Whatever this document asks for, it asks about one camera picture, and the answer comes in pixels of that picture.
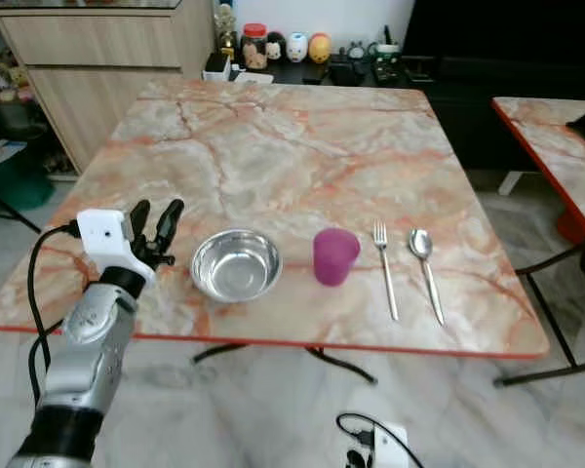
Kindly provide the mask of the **stainless steel bowl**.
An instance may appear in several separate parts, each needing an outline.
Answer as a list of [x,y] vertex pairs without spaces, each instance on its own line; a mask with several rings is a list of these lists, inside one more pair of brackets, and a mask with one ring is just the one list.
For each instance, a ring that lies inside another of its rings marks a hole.
[[248,228],[218,231],[204,240],[191,258],[196,289],[220,303],[261,297],[283,269],[280,250],[269,236]]

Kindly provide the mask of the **green plastic bin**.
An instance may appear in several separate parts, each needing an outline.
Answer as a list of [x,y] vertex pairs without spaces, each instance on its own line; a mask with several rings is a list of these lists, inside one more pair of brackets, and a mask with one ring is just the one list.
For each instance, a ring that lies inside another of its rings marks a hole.
[[49,181],[43,156],[26,142],[0,146],[0,199],[18,210],[46,205],[55,195],[55,185]]

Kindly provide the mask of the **large marble pattern folding table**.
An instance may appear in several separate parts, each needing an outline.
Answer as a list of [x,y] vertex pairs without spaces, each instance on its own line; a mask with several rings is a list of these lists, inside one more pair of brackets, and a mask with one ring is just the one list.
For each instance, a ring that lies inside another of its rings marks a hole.
[[[141,294],[136,337],[490,360],[537,360],[550,349],[420,91],[151,81],[48,224],[140,200],[156,219],[173,199],[185,205],[175,263]],[[399,322],[390,317],[375,221],[386,224]],[[312,240],[330,227],[361,244],[337,287],[312,271]],[[273,289],[245,303],[208,298],[190,275],[196,249],[227,228],[269,236],[283,259]],[[414,228],[432,238],[444,327],[408,247]]]

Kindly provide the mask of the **light wooden cabinet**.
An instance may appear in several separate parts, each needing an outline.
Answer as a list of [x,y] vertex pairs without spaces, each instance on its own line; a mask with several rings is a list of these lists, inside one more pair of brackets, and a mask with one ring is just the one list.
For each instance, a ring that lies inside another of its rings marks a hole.
[[200,79],[216,3],[0,0],[0,34],[77,174],[150,81]]

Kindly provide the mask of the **small white box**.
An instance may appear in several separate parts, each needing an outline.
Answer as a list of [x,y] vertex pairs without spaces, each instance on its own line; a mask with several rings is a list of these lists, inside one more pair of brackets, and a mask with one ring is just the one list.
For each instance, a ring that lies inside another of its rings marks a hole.
[[221,51],[211,53],[204,63],[202,79],[205,81],[230,82],[233,80],[233,58]]

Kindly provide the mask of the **purple plastic cup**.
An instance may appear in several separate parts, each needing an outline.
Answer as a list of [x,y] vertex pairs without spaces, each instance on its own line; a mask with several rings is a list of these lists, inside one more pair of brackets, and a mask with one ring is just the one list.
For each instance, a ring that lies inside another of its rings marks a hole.
[[360,254],[358,236],[340,227],[325,228],[312,240],[312,271],[321,285],[341,286]]

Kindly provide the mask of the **red lid glass jar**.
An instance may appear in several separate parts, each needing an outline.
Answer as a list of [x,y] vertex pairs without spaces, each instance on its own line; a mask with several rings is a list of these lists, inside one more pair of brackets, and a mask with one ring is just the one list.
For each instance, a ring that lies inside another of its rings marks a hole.
[[248,70],[264,70],[267,67],[266,37],[267,27],[264,23],[244,23],[240,53]]

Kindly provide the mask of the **gold figurine trophy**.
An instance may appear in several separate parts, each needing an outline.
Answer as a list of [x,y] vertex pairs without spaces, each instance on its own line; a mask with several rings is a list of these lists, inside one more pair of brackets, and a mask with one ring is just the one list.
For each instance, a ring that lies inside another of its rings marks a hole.
[[217,0],[214,6],[214,30],[219,53],[234,58],[236,18],[231,0]]

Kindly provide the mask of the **black egg figurine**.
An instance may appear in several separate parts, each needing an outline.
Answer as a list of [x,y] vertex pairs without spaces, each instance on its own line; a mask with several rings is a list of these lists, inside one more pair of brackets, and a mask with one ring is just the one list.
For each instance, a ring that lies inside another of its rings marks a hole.
[[287,57],[287,40],[278,31],[266,35],[265,56],[270,62],[279,62]]

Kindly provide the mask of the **white egg figurine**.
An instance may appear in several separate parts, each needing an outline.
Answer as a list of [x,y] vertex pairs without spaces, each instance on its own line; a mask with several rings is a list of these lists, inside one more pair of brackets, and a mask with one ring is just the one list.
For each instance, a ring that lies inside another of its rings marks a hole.
[[303,62],[309,55],[309,40],[310,36],[305,32],[292,32],[287,35],[287,43],[285,46],[285,57],[291,63]]

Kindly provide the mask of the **silver metal spoon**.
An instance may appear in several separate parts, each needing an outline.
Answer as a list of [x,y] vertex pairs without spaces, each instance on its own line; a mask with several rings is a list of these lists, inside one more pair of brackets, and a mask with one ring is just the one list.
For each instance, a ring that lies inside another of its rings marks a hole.
[[444,315],[443,303],[441,303],[439,287],[437,287],[434,271],[432,271],[429,262],[431,254],[434,252],[434,241],[432,241],[429,231],[414,228],[409,234],[408,247],[414,257],[420,261],[423,281],[425,281],[425,286],[429,293],[432,311],[434,311],[439,325],[444,327],[446,325],[446,317]]

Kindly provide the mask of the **yellow egg figurine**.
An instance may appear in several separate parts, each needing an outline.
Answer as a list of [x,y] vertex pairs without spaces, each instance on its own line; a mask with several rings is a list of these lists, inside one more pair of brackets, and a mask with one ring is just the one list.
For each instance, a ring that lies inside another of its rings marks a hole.
[[312,35],[307,45],[307,56],[311,59],[311,62],[316,65],[324,65],[330,59],[332,54],[332,39],[329,34],[325,32],[316,32]]

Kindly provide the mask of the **dark green white gadget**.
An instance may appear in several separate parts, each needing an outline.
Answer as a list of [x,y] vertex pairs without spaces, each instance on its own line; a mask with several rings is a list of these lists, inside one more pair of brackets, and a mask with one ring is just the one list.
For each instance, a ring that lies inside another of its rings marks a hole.
[[372,43],[369,45],[368,51],[372,58],[374,81],[383,86],[398,84],[401,77],[400,46],[398,44]]

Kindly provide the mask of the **red stool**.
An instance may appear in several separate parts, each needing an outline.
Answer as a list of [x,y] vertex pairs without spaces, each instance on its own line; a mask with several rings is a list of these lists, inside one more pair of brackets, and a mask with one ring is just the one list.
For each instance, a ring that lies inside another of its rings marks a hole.
[[569,209],[557,215],[555,228],[559,236],[571,245],[585,242],[585,228],[577,221],[576,214]]

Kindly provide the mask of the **black television screen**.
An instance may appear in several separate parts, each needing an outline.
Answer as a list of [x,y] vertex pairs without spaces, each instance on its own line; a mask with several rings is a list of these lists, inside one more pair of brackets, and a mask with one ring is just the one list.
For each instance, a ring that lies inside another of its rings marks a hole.
[[585,0],[416,0],[409,57],[585,65]]

